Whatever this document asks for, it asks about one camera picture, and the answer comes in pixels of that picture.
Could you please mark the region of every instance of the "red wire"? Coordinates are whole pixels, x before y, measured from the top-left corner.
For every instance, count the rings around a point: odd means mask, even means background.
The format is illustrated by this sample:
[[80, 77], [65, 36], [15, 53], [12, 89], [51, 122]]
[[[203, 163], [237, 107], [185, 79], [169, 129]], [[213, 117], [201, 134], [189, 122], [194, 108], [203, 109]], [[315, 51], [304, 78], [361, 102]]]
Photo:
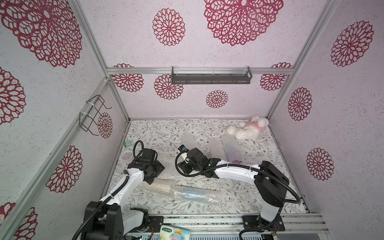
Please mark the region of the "red wire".
[[153, 224], [152, 223], [150, 223], [150, 225], [152, 226], [152, 233], [151, 233], [151, 239], [152, 239], [152, 236], [153, 236], [153, 232], [155, 232], [155, 227], [153, 226]]

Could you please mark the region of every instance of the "clear plastic bag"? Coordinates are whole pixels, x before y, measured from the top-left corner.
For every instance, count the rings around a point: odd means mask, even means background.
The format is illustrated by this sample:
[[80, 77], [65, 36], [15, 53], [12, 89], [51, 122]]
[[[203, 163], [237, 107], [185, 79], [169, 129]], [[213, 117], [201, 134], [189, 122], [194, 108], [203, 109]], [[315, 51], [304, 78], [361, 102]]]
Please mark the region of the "clear plastic bag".
[[157, 159], [165, 167], [157, 179], [181, 180], [183, 178], [175, 168], [175, 157], [171, 156], [169, 153], [158, 153]]
[[211, 157], [227, 161], [227, 157], [225, 156], [225, 152], [223, 149], [223, 145], [221, 144], [220, 138], [214, 137], [209, 139], [208, 147], [211, 151]]
[[172, 180], [155, 179], [151, 185], [142, 182], [138, 188], [166, 195], [174, 199], [195, 201], [209, 205], [220, 205], [221, 200], [225, 197], [221, 191], [176, 186], [175, 181]]
[[228, 162], [239, 164], [244, 161], [240, 146], [237, 144], [237, 140], [234, 136], [227, 134], [221, 139], [223, 141], [223, 148]]

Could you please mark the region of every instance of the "white plastic clip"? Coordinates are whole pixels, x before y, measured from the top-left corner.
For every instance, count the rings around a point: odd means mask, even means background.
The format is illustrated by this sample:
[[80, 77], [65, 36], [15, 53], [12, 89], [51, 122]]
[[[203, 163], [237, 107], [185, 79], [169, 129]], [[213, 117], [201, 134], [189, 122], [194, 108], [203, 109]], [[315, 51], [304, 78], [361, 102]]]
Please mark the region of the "white plastic clip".
[[[84, 113], [84, 112], [81, 112], [81, 113]], [[92, 116], [91, 116], [91, 115], [89, 115], [88, 113], [84, 113], [84, 114], [86, 114], [86, 115], [88, 115], [90, 118], [92, 118]]]

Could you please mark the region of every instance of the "stuffed toy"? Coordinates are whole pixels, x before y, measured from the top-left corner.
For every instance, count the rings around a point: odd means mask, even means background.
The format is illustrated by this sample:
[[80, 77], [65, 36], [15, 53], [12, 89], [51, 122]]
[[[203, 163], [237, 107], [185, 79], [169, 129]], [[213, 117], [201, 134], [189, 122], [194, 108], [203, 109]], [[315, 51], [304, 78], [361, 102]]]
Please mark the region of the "stuffed toy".
[[260, 133], [269, 124], [268, 119], [260, 118], [259, 116], [253, 117], [248, 123], [241, 122], [240, 128], [230, 126], [227, 128], [227, 133], [234, 135], [236, 139], [258, 139]]

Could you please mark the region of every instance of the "black mounting bracket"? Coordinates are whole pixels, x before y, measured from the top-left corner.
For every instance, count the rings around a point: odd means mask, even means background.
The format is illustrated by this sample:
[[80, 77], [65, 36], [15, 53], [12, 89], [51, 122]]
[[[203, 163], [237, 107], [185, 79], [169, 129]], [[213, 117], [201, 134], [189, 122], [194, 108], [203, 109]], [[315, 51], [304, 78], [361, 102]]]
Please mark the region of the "black mounting bracket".
[[[260, 226], [260, 221], [258, 218], [259, 218], [259, 215], [243, 216], [244, 229], [249, 230], [249, 229], [255, 229], [255, 228], [262, 227], [262, 226]], [[270, 232], [285, 231], [284, 223], [283, 223], [283, 220], [281, 219], [281, 216], [279, 216], [277, 221], [271, 227], [268, 227], [268, 228], [261, 230], [259, 232], [263, 232], [263, 231], [270, 231]]]

